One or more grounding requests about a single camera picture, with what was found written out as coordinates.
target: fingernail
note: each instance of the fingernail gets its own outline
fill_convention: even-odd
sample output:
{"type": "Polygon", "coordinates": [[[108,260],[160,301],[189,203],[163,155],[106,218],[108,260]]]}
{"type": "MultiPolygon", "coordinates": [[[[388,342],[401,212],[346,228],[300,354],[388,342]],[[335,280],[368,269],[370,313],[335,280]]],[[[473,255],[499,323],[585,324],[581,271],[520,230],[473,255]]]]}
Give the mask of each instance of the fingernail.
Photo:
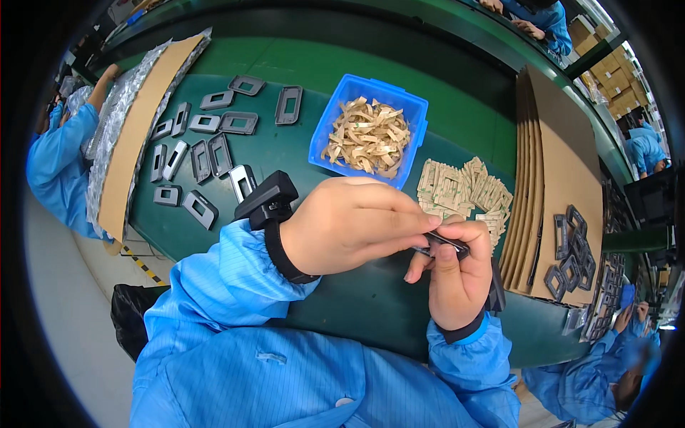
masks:
{"type": "Polygon", "coordinates": [[[449,244],[444,244],[440,246],[440,252],[438,253],[438,257],[441,260],[450,262],[452,261],[452,259],[457,257],[457,251],[454,249],[453,246],[449,244]]]}
{"type": "Polygon", "coordinates": [[[443,220],[438,216],[429,215],[428,222],[431,224],[431,226],[437,227],[443,222],[443,220]]]}

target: blue plastic bin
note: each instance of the blue plastic bin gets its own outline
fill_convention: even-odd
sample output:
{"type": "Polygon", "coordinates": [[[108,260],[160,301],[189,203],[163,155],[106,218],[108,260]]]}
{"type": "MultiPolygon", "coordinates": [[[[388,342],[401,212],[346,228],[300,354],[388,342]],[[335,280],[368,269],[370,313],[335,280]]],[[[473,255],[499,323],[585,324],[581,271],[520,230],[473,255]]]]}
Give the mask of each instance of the blue plastic bin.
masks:
{"type": "Polygon", "coordinates": [[[326,109],[323,110],[319,124],[316,126],[312,142],[309,146],[309,163],[322,166],[348,177],[372,177],[401,190],[412,170],[416,150],[423,144],[423,137],[428,126],[428,122],[425,120],[427,111],[428,101],[416,95],[411,95],[402,88],[380,80],[365,79],[346,74],[333,92],[328,105],[326,105],[326,109]],[[333,122],[343,112],[340,108],[340,103],[345,104],[360,96],[368,99],[369,102],[376,98],[379,102],[388,104],[396,110],[404,109],[402,114],[404,115],[404,120],[409,124],[411,136],[409,143],[404,148],[402,165],[397,169],[397,175],[393,179],[385,178],[378,174],[368,174],[365,171],[352,169],[349,166],[332,164],[328,158],[321,159],[321,152],[328,145],[328,135],[333,132],[333,122]]]}

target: green workbench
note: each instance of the green workbench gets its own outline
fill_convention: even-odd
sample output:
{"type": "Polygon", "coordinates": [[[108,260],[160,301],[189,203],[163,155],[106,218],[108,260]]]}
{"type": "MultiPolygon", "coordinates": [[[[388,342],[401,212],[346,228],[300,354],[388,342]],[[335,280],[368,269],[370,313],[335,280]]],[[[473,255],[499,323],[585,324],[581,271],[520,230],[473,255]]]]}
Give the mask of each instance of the green workbench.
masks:
{"type": "MultiPolygon", "coordinates": [[[[189,7],[182,0],[179,3],[189,7]]],[[[417,2],[397,2],[398,7],[410,3],[417,2]]],[[[435,7],[429,3],[440,2],[418,3],[435,7]]],[[[458,15],[444,12],[441,15],[442,19],[456,19],[455,16],[458,15]]],[[[221,114],[226,110],[236,110],[260,115],[255,135],[227,136],[234,164],[251,165],[258,181],[276,169],[282,169],[290,175],[300,196],[305,197],[321,180],[333,175],[328,170],[308,164],[306,157],[312,132],[329,95],[343,74],[351,73],[400,86],[429,101],[428,132],[417,153],[404,192],[416,197],[416,183],[426,158],[460,166],[474,155],[485,161],[488,170],[500,177],[513,192],[516,169],[515,73],[511,73],[510,69],[503,70],[472,52],[439,42],[431,45],[432,50],[436,51],[435,62],[441,63],[449,75],[439,70],[434,73],[431,66],[435,66],[435,69],[437,66],[428,61],[413,67],[407,64],[411,61],[406,58],[391,60],[331,43],[298,38],[226,36],[227,32],[232,34],[240,30],[236,30],[238,23],[233,21],[226,24],[230,28],[221,27],[217,21],[223,22],[224,18],[226,16],[220,14],[195,18],[201,22],[195,25],[193,31],[207,24],[214,25],[213,39],[179,85],[161,120],[171,118],[175,106],[182,101],[192,103],[191,115],[199,113],[202,96],[224,90],[236,74],[249,74],[267,80],[269,83],[258,96],[251,98],[236,94],[234,104],[229,109],[213,112],[221,114]],[[273,122],[277,94],[283,84],[297,84],[305,88],[300,119],[290,127],[276,127],[273,122]]],[[[482,19],[482,23],[479,21],[481,17],[474,21],[487,27],[492,20],[487,21],[486,18],[482,19]]],[[[494,27],[493,31],[500,37],[503,36],[501,32],[509,30],[494,27]]],[[[153,33],[148,33],[145,37],[153,36],[153,33]]],[[[473,39],[475,44],[489,40],[473,39]]],[[[511,35],[510,39],[504,45],[506,53],[511,54],[512,51],[507,50],[507,47],[515,45],[526,55],[532,55],[531,52],[537,55],[538,64],[534,65],[547,67],[548,72],[553,70],[548,58],[533,48],[526,48],[529,46],[527,42],[511,35]]],[[[116,57],[117,51],[111,51],[110,55],[121,66],[129,68],[137,64],[142,57],[139,52],[147,47],[128,56],[121,53],[131,53],[132,49],[129,43],[119,51],[123,58],[116,57]]],[[[595,129],[595,135],[598,134],[600,132],[595,129]]],[[[191,145],[201,138],[207,138],[207,135],[190,130],[181,137],[191,145]]],[[[609,139],[610,136],[598,138],[609,139]]],[[[159,142],[173,149],[174,140],[165,138],[159,142]]],[[[213,230],[206,231],[182,207],[154,204],[153,189],[165,182],[149,183],[151,150],[159,142],[149,144],[146,148],[129,222],[163,254],[172,260],[180,260],[192,253],[207,251],[210,245],[218,241],[219,228],[231,221],[236,200],[225,179],[212,178],[198,186],[192,177],[190,156],[186,156],[173,183],[183,187],[184,195],[189,190],[198,189],[217,206],[220,216],[213,230]]],[[[500,240],[497,254],[503,241],[500,240]]],[[[399,253],[348,273],[330,275],[305,301],[291,304],[286,320],[273,322],[354,338],[370,346],[390,349],[425,361],[425,327],[429,319],[427,276],[414,285],[403,281],[410,256],[410,252],[399,253]]],[[[566,309],[562,307],[508,292],[507,308],[498,316],[502,319],[505,335],[513,343],[510,356],[513,367],[572,360],[588,350],[588,344],[577,342],[579,331],[569,336],[560,335],[566,318],[566,309]]]]}

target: plastic packaging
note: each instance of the plastic packaging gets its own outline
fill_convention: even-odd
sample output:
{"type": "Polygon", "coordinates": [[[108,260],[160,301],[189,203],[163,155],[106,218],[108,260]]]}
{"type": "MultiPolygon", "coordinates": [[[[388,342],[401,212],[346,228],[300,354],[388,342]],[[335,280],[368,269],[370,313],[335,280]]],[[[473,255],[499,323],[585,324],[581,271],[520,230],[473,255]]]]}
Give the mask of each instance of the plastic packaging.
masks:
{"type": "MultiPolygon", "coordinates": [[[[146,141],[150,137],[152,129],[157,123],[161,113],[166,108],[169,98],[178,86],[178,83],[183,79],[192,63],[197,59],[197,56],[204,51],[211,41],[210,36],[212,34],[212,28],[207,28],[205,31],[201,32],[201,34],[205,37],[203,37],[202,41],[198,43],[195,49],[190,53],[164,94],[155,112],[152,123],[150,124],[150,130],[148,131],[146,141]]],[[[105,183],[107,169],[110,165],[112,151],[114,150],[116,141],[119,138],[119,134],[124,124],[124,120],[126,119],[128,110],[131,108],[131,105],[133,104],[140,87],[157,62],[157,59],[160,57],[160,55],[162,55],[162,52],[164,52],[164,50],[172,43],[173,42],[169,40],[168,42],[157,46],[155,49],[148,51],[148,53],[145,54],[145,57],[143,57],[143,59],[140,61],[140,64],[122,74],[114,82],[114,86],[112,87],[112,90],[107,96],[107,99],[105,100],[105,103],[101,109],[98,128],[95,131],[89,150],[87,150],[86,153],[86,159],[88,159],[89,153],[95,152],[95,154],[92,155],[93,165],[90,168],[88,191],[86,192],[86,219],[88,222],[92,223],[93,229],[95,229],[96,233],[98,233],[100,236],[103,236],[104,230],[98,224],[97,217],[100,209],[102,189],[105,183]]],[[[140,154],[138,155],[138,161],[134,169],[134,177],[129,189],[129,200],[131,199],[131,194],[136,183],[138,171],[140,170],[140,162],[142,161],[142,155],[144,152],[145,145],[141,147],[140,154]]],[[[125,218],[126,220],[128,219],[128,203],[126,207],[125,218]]]]}
{"type": "Polygon", "coordinates": [[[585,325],[585,322],[588,320],[589,308],[590,306],[569,309],[568,313],[566,314],[566,324],[564,324],[564,329],[561,333],[562,336],[567,336],[572,331],[575,331],[585,325]]]}
{"type": "Polygon", "coordinates": [[[398,88],[376,79],[365,79],[346,74],[333,92],[328,105],[323,110],[319,124],[316,126],[309,147],[309,163],[348,177],[372,177],[401,190],[407,178],[409,178],[416,150],[423,144],[423,137],[428,127],[428,122],[425,120],[427,111],[428,101],[405,92],[403,88],[398,88]],[[388,104],[397,110],[404,109],[404,120],[407,121],[412,134],[409,144],[404,149],[402,165],[397,170],[395,178],[389,179],[378,174],[368,174],[365,171],[352,169],[349,166],[332,164],[328,159],[321,159],[321,151],[328,145],[328,134],[333,132],[333,122],[342,112],[339,106],[340,103],[345,104],[348,101],[357,99],[359,96],[363,96],[369,102],[376,98],[379,102],[388,104]]]}

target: black wrist strap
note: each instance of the black wrist strap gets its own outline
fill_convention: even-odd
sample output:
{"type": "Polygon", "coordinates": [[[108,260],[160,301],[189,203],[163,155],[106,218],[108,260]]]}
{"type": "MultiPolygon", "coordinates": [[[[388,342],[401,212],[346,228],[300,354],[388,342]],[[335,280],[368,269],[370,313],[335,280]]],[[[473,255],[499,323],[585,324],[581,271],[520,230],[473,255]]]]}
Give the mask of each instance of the black wrist strap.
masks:
{"type": "Polygon", "coordinates": [[[474,334],[483,323],[483,318],[485,318],[485,311],[480,310],[480,313],[475,317],[475,320],[471,321],[471,324],[467,326],[457,330],[445,330],[438,325],[438,330],[445,337],[445,342],[447,342],[447,344],[453,344],[457,340],[468,338],[470,335],[474,334]]]}
{"type": "Polygon", "coordinates": [[[307,284],[316,281],[320,277],[320,275],[312,276],[302,273],[294,264],[292,264],[286,251],[283,249],[283,244],[281,243],[281,227],[276,220],[269,220],[266,222],[266,227],[264,228],[264,243],[273,265],[276,266],[276,269],[278,269],[281,275],[289,282],[293,284],[307,284]]]}

